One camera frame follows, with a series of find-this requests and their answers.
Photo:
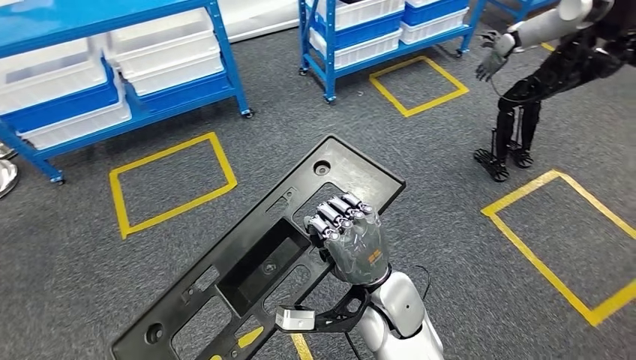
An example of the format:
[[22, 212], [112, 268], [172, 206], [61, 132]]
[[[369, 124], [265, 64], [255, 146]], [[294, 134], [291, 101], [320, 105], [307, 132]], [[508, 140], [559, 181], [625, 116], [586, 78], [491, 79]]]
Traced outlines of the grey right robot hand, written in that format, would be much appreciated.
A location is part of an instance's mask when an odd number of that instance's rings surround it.
[[332, 196], [303, 219], [321, 259], [343, 282], [371, 286], [389, 271], [389, 250], [376, 209], [353, 193]]

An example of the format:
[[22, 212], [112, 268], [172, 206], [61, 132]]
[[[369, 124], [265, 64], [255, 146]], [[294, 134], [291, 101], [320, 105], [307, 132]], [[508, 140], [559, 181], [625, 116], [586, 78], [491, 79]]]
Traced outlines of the standing humanoid robot hand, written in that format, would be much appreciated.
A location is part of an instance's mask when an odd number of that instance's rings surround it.
[[517, 39], [513, 33], [500, 34], [495, 30], [486, 31], [478, 36], [482, 40], [481, 46], [490, 48], [490, 53], [475, 69], [475, 77], [487, 82], [507, 63], [508, 57], [517, 46]]

